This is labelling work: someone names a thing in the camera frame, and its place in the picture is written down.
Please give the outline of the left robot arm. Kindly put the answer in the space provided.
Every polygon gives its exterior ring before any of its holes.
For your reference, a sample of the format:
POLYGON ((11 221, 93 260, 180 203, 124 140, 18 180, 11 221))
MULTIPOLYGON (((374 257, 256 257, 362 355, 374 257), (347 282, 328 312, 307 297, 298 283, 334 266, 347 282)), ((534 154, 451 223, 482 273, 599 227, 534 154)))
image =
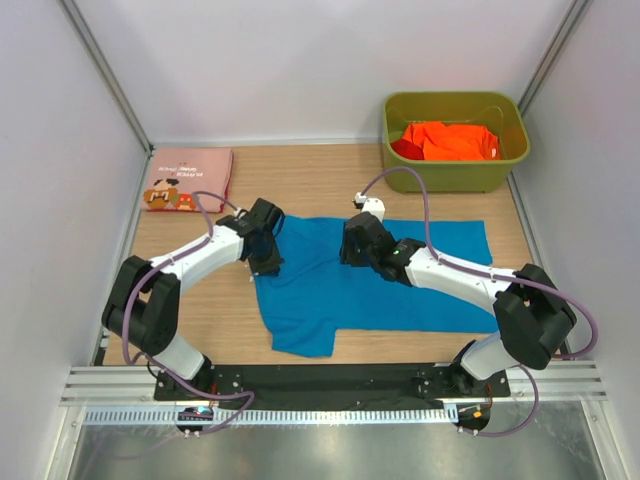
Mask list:
POLYGON ((234 208, 217 221, 206 217, 206 233, 168 254, 126 259, 101 318, 103 327, 121 338, 125 361, 134 362, 128 349, 133 344, 194 396, 242 398, 242 393, 212 393, 211 361, 177 333, 180 298, 200 280, 235 262, 247 262, 254 275, 278 274, 283 260, 276 237, 284 218, 279 207, 259 198, 248 210, 234 208))

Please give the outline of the blue t shirt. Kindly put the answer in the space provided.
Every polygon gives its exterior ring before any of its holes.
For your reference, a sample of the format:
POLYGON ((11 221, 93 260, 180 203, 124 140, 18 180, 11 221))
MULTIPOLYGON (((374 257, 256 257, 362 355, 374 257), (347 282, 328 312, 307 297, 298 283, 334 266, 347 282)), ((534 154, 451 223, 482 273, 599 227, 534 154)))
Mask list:
POLYGON ((329 357, 339 330, 496 331, 492 314, 464 300, 341 263, 343 225, 331 217, 285 219, 276 240, 284 260, 280 272, 255 280, 274 350, 329 357))

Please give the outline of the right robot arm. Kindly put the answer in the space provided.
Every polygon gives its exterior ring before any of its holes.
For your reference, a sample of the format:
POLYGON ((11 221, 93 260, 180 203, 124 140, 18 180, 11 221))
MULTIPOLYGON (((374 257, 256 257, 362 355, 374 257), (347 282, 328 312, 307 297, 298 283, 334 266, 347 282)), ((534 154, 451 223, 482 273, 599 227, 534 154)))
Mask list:
POLYGON ((577 322, 540 267, 495 269, 418 240, 397 240, 369 212, 345 222, 340 260, 369 267, 386 281, 458 298, 495 318, 497 331, 467 344, 444 374, 448 386, 463 396, 484 389, 491 376, 514 366, 545 369, 577 322))

